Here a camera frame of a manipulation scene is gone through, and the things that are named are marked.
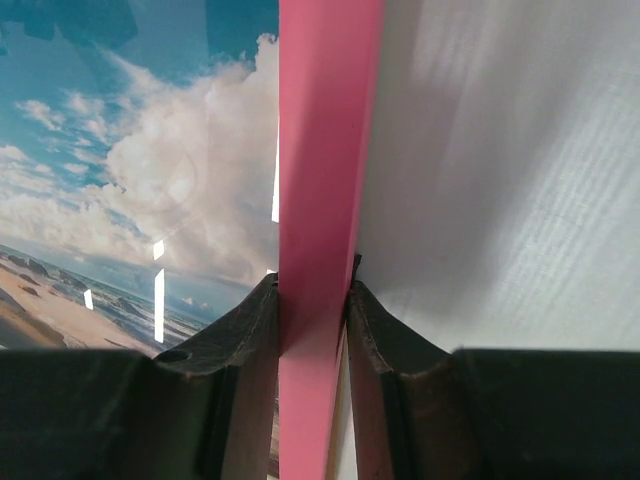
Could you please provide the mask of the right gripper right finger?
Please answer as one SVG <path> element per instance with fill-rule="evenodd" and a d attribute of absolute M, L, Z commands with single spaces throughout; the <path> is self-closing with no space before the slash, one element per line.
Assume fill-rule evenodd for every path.
<path fill-rule="evenodd" d="M 447 352 L 361 281 L 344 308 L 362 479 L 635 479 L 632 351 Z"/>

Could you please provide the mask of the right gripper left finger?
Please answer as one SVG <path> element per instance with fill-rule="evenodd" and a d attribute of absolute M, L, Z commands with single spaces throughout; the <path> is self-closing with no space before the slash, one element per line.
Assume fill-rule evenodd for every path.
<path fill-rule="evenodd" d="M 5 479 L 263 479 L 278 368 L 278 277 L 156 357 L 1 354 Z"/>

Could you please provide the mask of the beach photo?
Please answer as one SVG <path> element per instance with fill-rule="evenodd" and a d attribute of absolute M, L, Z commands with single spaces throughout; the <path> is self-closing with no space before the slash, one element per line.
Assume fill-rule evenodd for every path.
<path fill-rule="evenodd" d="M 1 354 L 156 357 L 275 274 L 275 1 L 1 5 Z"/>

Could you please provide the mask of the pink picture frame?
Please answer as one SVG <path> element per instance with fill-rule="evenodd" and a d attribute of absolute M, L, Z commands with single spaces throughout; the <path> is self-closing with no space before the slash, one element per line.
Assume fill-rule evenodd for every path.
<path fill-rule="evenodd" d="M 280 459 L 325 476 L 384 5 L 284 1 L 279 46 Z"/>

